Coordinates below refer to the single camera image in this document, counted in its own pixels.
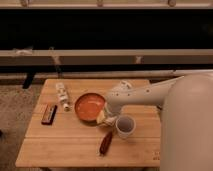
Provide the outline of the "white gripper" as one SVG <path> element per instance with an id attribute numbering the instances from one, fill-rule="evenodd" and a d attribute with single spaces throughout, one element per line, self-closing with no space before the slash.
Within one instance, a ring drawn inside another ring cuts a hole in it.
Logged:
<path id="1" fill-rule="evenodd" d="M 104 105 L 104 112 L 106 115 L 108 116 L 116 116 L 117 118 L 119 117 L 119 115 L 121 114 L 121 106 L 116 106 L 114 104 L 110 104 L 108 102 L 105 103 Z"/>

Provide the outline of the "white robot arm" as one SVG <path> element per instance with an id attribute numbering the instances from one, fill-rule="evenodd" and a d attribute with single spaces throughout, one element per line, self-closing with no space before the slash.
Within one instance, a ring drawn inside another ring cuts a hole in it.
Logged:
<path id="1" fill-rule="evenodd" d="M 213 72 L 134 88 L 122 81 L 106 94 L 105 111 L 155 105 L 161 111 L 160 171 L 213 171 Z"/>

